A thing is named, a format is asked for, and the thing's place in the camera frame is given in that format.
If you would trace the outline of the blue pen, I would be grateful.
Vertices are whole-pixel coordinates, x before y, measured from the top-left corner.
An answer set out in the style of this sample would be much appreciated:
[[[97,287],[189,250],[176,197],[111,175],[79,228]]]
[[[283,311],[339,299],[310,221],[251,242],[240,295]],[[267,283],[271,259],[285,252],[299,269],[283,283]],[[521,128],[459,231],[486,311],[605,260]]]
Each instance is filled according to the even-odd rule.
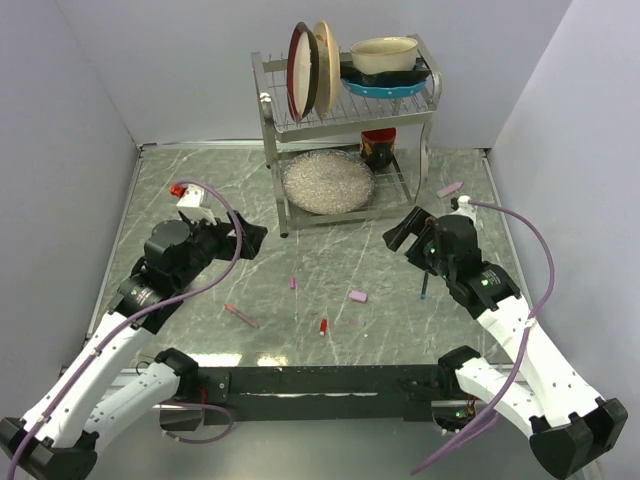
[[[427,288],[428,288],[429,276],[430,276],[429,273],[427,271],[425,271],[424,275],[423,275],[422,284],[421,284],[421,290],[420,290],[420,299],[421,300],[425,300],[426,299],[426,292],[427,292]]]

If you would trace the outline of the purple highlighter pen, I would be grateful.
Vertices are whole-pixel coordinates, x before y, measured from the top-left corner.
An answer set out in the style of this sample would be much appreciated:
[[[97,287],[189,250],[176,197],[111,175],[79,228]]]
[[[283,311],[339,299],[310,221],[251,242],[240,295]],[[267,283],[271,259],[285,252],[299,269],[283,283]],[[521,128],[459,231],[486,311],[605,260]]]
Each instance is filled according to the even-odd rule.
[[[438,198],[444,198],[445,196],[451,195],[463,187],[464,183],[459,181],[452,184],[449,184],[436,192]]]

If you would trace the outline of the purple highlighter cap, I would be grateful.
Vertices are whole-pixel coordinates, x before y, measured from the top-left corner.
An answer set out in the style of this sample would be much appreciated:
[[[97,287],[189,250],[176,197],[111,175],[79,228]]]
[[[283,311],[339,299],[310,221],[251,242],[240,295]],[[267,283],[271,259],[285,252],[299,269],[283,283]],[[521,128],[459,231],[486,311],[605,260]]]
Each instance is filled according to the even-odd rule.
[[[352,290],[348,297],[354,301],[354,302],[358,302],[358,303],[366,303],[368,301],[368,294],[362,291],[355,291]]]

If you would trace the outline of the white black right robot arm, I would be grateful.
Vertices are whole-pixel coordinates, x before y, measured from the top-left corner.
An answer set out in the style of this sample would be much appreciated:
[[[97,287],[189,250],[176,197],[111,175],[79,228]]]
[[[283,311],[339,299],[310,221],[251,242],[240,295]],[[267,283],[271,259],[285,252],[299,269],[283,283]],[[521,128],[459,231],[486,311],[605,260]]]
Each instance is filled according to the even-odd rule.
[[[392,251],[414,235],[405,253],[408,262],[441,278],[452,299],[513,362],[504,375],[469,347],[441,357],[439,390],[449,398],[468,394],[486,405],[413,471],[425,470],[503,417],[528,439],[548,474],[568,479],[615,446],[628,412],[618,399],[605,399],[579,375],[537,322],[539,308],[529,306],[502,267],[483,259],[475,226],[479,205],[461,197],[452,213],[440,217],[416,207],[383,235]]]

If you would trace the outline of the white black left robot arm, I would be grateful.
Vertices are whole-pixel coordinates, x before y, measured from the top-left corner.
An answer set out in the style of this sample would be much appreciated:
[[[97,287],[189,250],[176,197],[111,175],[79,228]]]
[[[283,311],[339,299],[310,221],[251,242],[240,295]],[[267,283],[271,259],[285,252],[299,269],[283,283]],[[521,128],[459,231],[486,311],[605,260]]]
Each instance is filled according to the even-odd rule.
[[[36,479],[84,479],[99,453],[147,409],[165,400],[191,399],[199,390],[198,365],[176,349],[160,352],[141,379],[115,394],[106,391],[191,297],[188,286],[212,261],[233,267],[240,259],[254,259],[267,233],[238,212],[227,221],[204,212],[157,224],[65,373],[22,417],[2,419],[8,474],[23,469]]]

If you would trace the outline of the red purple pen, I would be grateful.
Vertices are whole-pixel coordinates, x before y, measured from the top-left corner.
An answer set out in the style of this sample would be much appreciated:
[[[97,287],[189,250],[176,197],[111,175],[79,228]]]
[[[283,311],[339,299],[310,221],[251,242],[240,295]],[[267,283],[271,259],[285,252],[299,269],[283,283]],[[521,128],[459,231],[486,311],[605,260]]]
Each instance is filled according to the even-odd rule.
[[[239,318],[240,320],[242,320],[252,328],[254,329],[260,328],[260,325],[257,323],[257,321],[251,318],[250,316],[248,316],[247,314],[241,312],[240,310],[234,308],[229,304],[225,304],[224,307],[228,312],[230,312],[232,315],[236,316],[237,318]]]

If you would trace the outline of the metal two-tier dish rack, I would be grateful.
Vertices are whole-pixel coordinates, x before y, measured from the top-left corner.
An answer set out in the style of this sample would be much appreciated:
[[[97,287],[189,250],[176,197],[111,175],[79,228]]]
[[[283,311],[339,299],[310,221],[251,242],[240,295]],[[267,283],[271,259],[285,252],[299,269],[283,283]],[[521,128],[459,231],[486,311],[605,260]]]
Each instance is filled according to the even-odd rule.
[[[367,99],[342,87],[334,108],[324,119],[311,113],[301,122],[288,115],[286,100],[287,58],[280,55],[265,60],[259,52],[251,54],[259,121],[270,170],[279,234],[287,238],[308,227],[369,221],[404,216],[418,201],[429,169],[429,136],[433,117],[442,94],[442,74],[431,52],[417,34],[418,59],[430,71],[427,85],[420,91],[398,99]],[[421,127],[419,150],[412,163],[391,166],[375,173],[373,196],[353,212],[314,215],[294,206],[284,193],[283,168],[295,156],[309,150],[340,149],[356,152],[360,133],[386,127]]]

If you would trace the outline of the speckled glass plate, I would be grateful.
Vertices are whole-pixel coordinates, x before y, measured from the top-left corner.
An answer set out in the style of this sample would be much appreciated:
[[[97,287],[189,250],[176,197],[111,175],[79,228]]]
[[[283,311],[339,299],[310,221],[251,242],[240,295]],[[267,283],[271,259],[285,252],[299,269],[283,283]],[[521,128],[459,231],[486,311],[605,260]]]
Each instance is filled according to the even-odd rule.
[[[284,166],[282,182],[286,198],[315,215],[355,211],[368,203],[375,189],[371,170],[339,149],[297,155]]]

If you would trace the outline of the red black cup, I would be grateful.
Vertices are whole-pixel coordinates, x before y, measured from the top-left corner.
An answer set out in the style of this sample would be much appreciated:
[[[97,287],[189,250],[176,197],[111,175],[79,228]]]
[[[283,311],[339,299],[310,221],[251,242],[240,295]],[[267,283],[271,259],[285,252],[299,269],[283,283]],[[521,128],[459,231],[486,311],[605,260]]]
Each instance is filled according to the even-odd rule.
[[[388,167],[395,158],[396,129],[384,128],[361,133],[360,157],[372,170]]]

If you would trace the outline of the blue dotted dish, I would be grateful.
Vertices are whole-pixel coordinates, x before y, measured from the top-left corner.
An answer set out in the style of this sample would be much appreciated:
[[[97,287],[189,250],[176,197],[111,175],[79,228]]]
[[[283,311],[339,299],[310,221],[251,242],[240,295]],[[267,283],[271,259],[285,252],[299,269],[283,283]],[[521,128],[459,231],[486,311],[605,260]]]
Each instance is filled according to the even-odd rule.
[[[346,79],[342,79],[342,84],[350,93],[359,97],[372,99],[401,99],[419,93],[425,87],[426,82],[422,81],[408,86],[381,87],[360,85]]]

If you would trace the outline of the black square dish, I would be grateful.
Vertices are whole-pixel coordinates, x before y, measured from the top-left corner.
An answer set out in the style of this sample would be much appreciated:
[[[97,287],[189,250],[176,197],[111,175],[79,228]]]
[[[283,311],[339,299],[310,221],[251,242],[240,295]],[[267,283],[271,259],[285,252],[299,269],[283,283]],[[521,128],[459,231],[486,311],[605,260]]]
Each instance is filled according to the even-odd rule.
[[[369,87],[405,87],[424,82],[431,75],[431,70],[423,60],[417,60],[409,71],[385,71],[376,74],[365,74],[355,68],[352,61],[340,63],[340,77],[350,83]]]

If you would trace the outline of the black base bar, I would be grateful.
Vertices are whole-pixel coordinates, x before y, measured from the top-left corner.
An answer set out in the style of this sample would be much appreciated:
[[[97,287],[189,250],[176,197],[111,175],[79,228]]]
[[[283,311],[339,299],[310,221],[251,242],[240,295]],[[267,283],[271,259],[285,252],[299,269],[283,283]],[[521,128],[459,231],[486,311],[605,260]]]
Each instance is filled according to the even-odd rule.
[[[240,422],[401,418],[428,422],[434,402],[466,402],[435,364],[205,367],[206,400]]]

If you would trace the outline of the red rimmed black plate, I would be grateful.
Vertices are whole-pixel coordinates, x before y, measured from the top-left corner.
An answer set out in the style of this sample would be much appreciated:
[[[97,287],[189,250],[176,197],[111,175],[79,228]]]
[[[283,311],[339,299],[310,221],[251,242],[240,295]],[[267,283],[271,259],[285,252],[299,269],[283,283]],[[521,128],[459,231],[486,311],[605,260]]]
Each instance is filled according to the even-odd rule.
[[[296,123],[313,109],[318,81],[319,53],[315,36],[304,22],[298,22],[291,36],[286,69],[288,109]]]

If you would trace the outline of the cream ceramic bowl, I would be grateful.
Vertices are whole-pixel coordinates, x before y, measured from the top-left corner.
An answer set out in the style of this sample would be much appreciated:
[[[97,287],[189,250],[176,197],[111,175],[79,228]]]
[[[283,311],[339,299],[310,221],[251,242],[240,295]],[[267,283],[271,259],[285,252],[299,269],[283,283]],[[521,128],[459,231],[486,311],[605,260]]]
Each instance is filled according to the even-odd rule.
[[[418,41],[410,37],[383,37],[353,44],[350,49],[354,67],[366,75],[410,71],[414,68]]]

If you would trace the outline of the beige plate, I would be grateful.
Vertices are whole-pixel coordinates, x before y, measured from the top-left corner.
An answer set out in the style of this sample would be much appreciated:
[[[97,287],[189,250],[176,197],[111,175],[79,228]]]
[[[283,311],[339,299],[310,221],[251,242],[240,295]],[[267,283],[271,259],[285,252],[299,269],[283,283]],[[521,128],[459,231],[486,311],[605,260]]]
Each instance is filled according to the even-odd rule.
[[[325,20],[317,22],[312,32],[316,39],[319,56],[315,110],[318,118],[324,120],[333,109],[340,90],[339,46]]]

